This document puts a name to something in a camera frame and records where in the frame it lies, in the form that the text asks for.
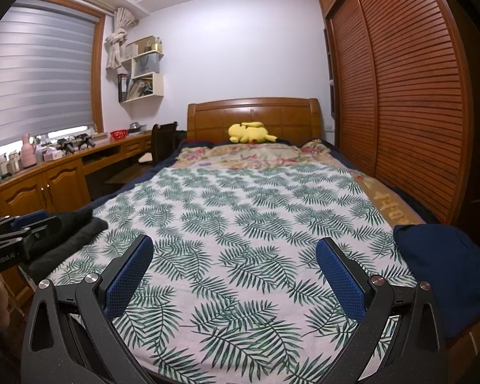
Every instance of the louvered wardrobe door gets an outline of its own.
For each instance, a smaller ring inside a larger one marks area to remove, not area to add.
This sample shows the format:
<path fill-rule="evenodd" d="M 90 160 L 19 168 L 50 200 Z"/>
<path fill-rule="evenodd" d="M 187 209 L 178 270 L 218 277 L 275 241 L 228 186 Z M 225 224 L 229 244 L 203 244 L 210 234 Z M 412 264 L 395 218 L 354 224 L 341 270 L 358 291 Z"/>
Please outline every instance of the louvered wardrobe door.
<path fill-rule="evenodd" d="M 339 149 L 363 172 L 375 170 L 374 74 L 357 0 L 344 0 L 330 16 L 339 71 Z"/>
<path fill-rule="evenodd" d="M 359 1 L 377 78 L 375 176 L 449 222 L 467 101 L 443 13 L 436 0 Z"/>

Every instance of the wardrobe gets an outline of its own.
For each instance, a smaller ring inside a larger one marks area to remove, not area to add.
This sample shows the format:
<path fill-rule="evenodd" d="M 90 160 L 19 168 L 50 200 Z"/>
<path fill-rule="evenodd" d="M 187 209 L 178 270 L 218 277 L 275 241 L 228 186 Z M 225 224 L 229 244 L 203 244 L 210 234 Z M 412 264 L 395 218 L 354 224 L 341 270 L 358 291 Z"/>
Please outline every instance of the wardrobe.
<path fill-rule="evenodd" d="M 336 146 L 480 245 L 480 35 L 455 0 L 320 0 Z"/>

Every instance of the beige curtain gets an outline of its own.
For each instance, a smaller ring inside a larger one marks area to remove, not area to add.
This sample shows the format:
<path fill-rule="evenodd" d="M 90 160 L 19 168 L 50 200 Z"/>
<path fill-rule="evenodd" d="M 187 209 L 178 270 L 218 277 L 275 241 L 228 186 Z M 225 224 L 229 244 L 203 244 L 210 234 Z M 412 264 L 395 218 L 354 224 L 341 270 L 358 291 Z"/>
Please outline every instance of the beige curtain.
<path fill-rule="evenodd" d="M 108 50 L 107 69 L 117 69 L 121 66 L 121 45 L 126 41 L 126 27 L 135 22 L 130 10 L 120 7 L 114 13 L 114 32 L 106 38 L 110 45 Z"/>

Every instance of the stuffed animal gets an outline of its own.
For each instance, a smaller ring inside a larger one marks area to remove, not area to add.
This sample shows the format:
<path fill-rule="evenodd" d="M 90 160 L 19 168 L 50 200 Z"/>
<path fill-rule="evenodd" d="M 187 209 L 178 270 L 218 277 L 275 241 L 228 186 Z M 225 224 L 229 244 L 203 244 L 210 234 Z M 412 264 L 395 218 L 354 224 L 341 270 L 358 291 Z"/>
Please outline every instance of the stuffed animal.
<path fill-rule="evenodd" d="M 258 122 L 233 124 L 229 127 L 228 134 L 232 143 L 262 143 L 265 140 L 272 142 L 277 140 L 277 137 L 269 136 L 263 124 Z"/>

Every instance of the pink kettle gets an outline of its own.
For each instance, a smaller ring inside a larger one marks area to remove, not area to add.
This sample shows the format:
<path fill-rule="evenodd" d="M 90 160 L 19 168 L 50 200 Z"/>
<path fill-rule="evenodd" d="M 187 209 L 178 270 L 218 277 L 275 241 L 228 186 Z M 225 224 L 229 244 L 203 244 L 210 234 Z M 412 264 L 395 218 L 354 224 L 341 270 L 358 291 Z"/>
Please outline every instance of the pink kettle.
<path fill-rule="evenodd" d="M 21 164 L 23 165 L 24 169 L 26 169 L 27 167 L 32 167 L 37 163 L 34 145 L 28 142 L 29 138 L 30 138 L 30 134 L 24 134 L 21 137 L 21 140 L 23 142 L 23 147 L 21 148 L 20 156 L 21 156 Z"/>

